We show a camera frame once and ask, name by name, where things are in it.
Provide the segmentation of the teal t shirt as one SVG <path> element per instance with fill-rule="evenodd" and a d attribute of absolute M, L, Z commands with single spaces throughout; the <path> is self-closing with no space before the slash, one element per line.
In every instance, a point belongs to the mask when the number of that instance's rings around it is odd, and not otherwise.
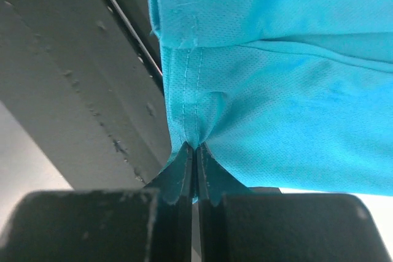
<path fill-rule="evenodd" d="M 249 187 L 392 194 L 392 0 L 149 0 L 175 155 Z"/>

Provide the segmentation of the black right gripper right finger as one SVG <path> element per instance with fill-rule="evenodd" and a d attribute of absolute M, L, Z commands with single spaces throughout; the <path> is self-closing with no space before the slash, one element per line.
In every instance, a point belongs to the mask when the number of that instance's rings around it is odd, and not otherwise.
<path fill-rule="evenodd" d="M 195 152 L 203 261 L 383 261 L 363 202 L 348 194 L 254 192 L 205 145 Z"/>

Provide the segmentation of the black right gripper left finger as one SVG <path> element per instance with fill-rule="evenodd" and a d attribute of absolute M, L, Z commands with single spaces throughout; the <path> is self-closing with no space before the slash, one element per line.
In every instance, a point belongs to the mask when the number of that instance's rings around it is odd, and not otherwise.
<path fill-rule="evenodd" d="M 2 261 L 190 261 L 193 150 L 140 190 L 34 191 L 1 233 Z"/>

